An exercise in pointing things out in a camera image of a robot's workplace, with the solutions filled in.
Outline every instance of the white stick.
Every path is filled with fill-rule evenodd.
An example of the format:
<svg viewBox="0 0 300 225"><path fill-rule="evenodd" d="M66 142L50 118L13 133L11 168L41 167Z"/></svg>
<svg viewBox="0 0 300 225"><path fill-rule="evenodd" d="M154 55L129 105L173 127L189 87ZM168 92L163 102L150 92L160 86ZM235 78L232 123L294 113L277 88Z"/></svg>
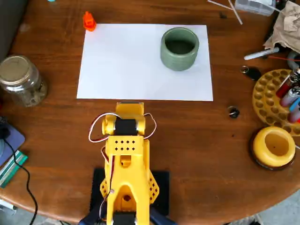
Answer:
<svg viewBox="0 0 300 225"><path fill-rule="evenodd" d="M231 6L231 8L232 8L232 10L233 10L233 12L234 12L234 14L236 15L236 18L238 18L238 21L239 21L240 24L242 25L243 22L242 22L242 20L240 19L239 14L236 12L236 10L235 10L235 8L234 8L234 6L233 6L233 3L232 3L230 0L228 0L228 1L229 1L229 4L230 4L230 6Z"/></svg>
<svg viewBox="0 0 300 225"><path fill-rule="evenodd" d="M225 6L225 5L222 5L222 4L220 4L220 3L217 3L217 2L215 2L215 1L211 1L211 0L207 0L207 1L210 2L210 3L216 4L216 5L218 5L218 6L221 6L221 7L224 7L224 8L227 8L227 9L232 10L232 8L230 8L230 7L228 7L228 6Z"/></svg>
<svg viewBox="0 0 300 225"><path fill-rule="evenodd" d="M256 52L256 53L253 53L253 54L250 54L250 55L246 55L244 57L244 60L251 60L251 59L262 57L264 55L270 55L270 54L277 53L277 52L279 52L279 48L275 47L274 49L267 49L267 50L264 50L264 51L261 51L261 52Z"/></svg>

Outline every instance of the yellow holder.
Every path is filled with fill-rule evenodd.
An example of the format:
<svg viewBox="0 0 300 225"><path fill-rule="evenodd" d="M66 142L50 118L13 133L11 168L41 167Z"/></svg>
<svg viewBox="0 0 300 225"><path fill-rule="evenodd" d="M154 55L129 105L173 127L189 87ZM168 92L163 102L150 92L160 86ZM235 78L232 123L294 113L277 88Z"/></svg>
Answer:
<svg viewBox="0 0 300 225"><path fill-rule="evenodd" d="M253 153L264 165L282 167L290 163L296 152L292 136L282 128L266 127L258 132L253 142Z"/></svg>
<svg viewBox="0 0 300 225"><path fill-rule="evenodd" d="M282 107L280 98L276 96L280 84L290 72L288 69L276 69L262 75L253 89L252 104L261 121L283 128L292 136L300 136L300 123L287 120L289 109Z"/></svg>
<svg viewBox="0 0 300 225"><path fill-rule="evenodd" d="M116 121L113 115L107 115L102 123L102 132L110 135L105 144L109 163L105 162L105 179L100 186L103 197L106 197L110 190L107 198L106 224L112 224L113 214L116 211L133 211L136 212L136 221L139 225L149 225L150 204L157 198L159 187L149 167L150 142L143 138L145 132L143 103L117 104L116 114L122 119L135 119L138 135L113 135Z"/></svg>

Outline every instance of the black base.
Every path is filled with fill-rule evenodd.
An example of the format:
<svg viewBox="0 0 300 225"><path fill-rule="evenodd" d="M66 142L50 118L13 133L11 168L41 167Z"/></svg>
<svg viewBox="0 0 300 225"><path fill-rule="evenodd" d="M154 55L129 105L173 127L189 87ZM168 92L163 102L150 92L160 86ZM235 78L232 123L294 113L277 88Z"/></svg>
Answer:
<svg viewBox="0 0 300 225"><path fill-rule="evenodd" d="M155 202L152 204L161 215L169 215L169 193L170 193L170 173L166 171L154 171L152 172L159 186L159 195ZM96 168L94 170L92 193L90 197L90 211L100 202L103 201L103 197L100 192L100 184L105 178L105 172L103 168Z"/></svg>

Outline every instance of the wooden table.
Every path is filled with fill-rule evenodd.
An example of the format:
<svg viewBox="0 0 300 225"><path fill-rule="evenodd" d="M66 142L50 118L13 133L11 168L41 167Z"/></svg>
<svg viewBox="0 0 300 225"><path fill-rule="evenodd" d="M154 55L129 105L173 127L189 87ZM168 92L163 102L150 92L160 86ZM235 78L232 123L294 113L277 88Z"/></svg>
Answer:
<svg viewBox="0 0 300 225"><path fill-rule="evenodd" d="M11 53L32 60L48 80L49 94L33 108L15 106L5 95L2 114L26 137L21 151L29 156L25 166L40 215L78 222L89 211L93 169L104 164L102 144L90 143L88 130L97 115L114 112L117 100L76 99L86 10L98 23L208 27L214 101L144 101L158 123L150 167L171 172L170 218L180 225L219 225L262 211L300 187L300 157L270 172L248 155L248 141L263 124L251 105L254 82L240 67L262 73L287 68L281 60L243 59L263 49L270 17L239 12L240 25L232 11L199 0L31 0ZM238 119L229 118L229 105L240 109ZM100 126L94 132L100 135ZM19 171L0 198L33 211L25 182Z"/></svg>

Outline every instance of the floor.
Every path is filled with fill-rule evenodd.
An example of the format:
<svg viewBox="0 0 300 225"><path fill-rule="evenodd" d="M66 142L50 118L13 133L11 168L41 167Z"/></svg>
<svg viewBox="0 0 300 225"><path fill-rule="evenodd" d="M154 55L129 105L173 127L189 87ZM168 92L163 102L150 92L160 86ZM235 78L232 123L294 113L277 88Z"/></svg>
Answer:
<svg viewBox="0 0 300 225"><path fill-rule="evenodd" d="M266 211L260 212L259 216L263 225L300 224L300 190L283 202ZM32 213L22 209L18 209L13 216L8 216L0 211L0 225L28 225L31 217ZM61 223L42 216L37 216L34 225L61 225Z"/></svg>

